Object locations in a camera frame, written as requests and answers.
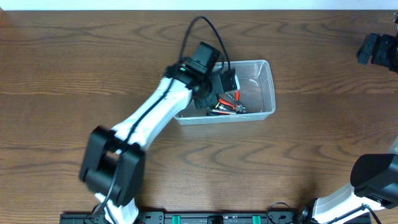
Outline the red handled cutting pliers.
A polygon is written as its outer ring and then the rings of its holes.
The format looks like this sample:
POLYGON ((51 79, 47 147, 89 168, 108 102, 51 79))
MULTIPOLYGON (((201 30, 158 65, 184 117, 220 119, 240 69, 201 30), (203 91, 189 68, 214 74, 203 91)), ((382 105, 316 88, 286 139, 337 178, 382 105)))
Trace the red handled cutting pliers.
POLYGON ((225 93, 218 97, 219 103, 225 106, 229 106, 237 113, 247 113, 248 109, 240 102, 239 90, 234 93, 225 93))

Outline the silver combination wrench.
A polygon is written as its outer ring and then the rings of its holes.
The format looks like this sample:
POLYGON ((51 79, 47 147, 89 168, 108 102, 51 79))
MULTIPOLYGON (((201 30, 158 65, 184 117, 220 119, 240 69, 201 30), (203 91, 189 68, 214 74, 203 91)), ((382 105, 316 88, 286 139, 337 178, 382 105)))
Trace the silver combination wrench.
POLYGON ((231 104, 233 105, 233 108, 237 113, 248 112, 248 109, 239 101, 240 99, 239 91, 236 91, 234 94, 228 93, 226 96, 231 100, 231 104))

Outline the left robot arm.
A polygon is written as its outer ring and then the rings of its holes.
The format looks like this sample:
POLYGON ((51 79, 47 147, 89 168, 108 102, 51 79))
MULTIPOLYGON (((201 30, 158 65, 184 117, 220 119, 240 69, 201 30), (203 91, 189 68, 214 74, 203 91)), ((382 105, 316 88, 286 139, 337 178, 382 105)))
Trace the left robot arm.
POLYGON ((153 94, 130 117, 90 134, 79 178, 101 196, 89 218, 95 223, 134 223, 134 197, 141 188, 146 151, 167 123, 191 101, 212 106, 219 93, 240 88, 225 50, 200 42, 192 57, 169 65, 153 94))

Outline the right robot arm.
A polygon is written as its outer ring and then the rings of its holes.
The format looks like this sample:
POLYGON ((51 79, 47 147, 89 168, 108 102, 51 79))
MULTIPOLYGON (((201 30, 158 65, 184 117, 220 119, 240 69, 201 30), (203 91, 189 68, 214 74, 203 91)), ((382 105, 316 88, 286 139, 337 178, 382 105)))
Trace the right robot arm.
MULTIPOLYGON (((397 36, 370 33, 356 54, 358 63, 372 63, 397 73, 397 36)), ((327 197, 303 207, 295 223, 346 223, 369 212, 397 207, 397 141, 386 154, 364 154, 355 162, 350 182, 327 197)))

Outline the clear plastic container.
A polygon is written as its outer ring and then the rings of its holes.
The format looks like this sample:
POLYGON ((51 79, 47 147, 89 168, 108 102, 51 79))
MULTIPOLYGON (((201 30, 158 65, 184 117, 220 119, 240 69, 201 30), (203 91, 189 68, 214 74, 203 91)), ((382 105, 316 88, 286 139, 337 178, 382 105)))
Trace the clear plastic container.
POLYGON ((235 123, 266 119, 275 111, 275 91, 269 62, 266 60, 232 61, 239 80, 239 102, 247 113, 208 116, 206 109, 196 109, 194 103, 177 113, 174 118, 180 125, 235 123))

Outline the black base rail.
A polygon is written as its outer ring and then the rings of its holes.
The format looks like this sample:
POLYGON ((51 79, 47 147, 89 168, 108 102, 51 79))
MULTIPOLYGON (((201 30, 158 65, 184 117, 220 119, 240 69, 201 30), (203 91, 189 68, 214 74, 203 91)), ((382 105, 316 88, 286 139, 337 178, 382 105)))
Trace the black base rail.
MULTIPOLYGON (((271 224, 293 223, 293 212, 272 211, 266 213, 164 213, 140 212, 133 224, 271 224)), ((101 214, 99 218, 89 218, 87 213, 64 213, 60 224, 111 223, 101 214)), ((370 224, 370 215, 361 215, 345 223, 370 224)))

